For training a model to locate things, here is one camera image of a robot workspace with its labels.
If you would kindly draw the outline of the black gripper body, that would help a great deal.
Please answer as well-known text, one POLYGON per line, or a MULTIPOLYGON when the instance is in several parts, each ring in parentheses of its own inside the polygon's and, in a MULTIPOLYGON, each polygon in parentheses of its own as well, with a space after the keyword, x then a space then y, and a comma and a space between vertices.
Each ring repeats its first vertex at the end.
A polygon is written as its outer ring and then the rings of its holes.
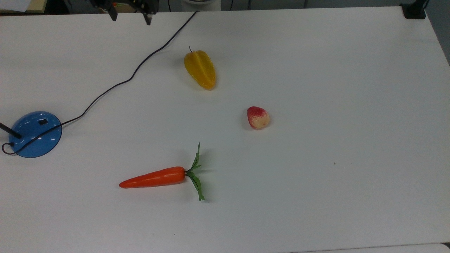
POLYGON ((157 12, 159 8, 158 0, 90 0, 90 3, 99 9, 108 11, 114 7, 119 10, 132 10, 140 12, 157 12))

